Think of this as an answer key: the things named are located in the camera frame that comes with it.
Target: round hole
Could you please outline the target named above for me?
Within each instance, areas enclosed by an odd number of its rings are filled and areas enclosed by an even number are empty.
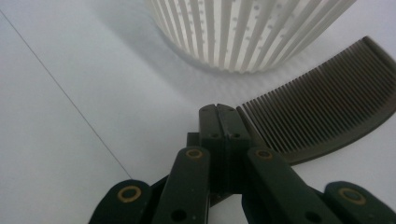
[[[201,150],[199,149],[190,149],[186,152],[186,155],[190,158],[190,159],[200,159],[204,154],[202,153]]]
[[[256,151],[256,156],[258,156],[261,159],[265,159],[265,160],[270,160],[273,158],[273,155],[271,154],[271,152],[262,150],[262,149],[259,149]]]
[[[175,222],[181,222],[187,218],[187,213],[184,210],[178,209],[171,214],[171,218]]]
[[[366,204],[366,198],[354,189],[341,188],[338,190],[338,193],[341,195],[341,197],[350,201],[351,203],[358,205]]]
[[[131,203],[137,200],[142,194],[142,190],[137,186],[127,186],[119,191],[117,197],[123,203]]]
[[[321,223],[321,221],[322,221],[321,217],[314,212],[305,213],[305,217],[306,217],[306,219],[308,219],[310,222],[313,222],[313,223]]]

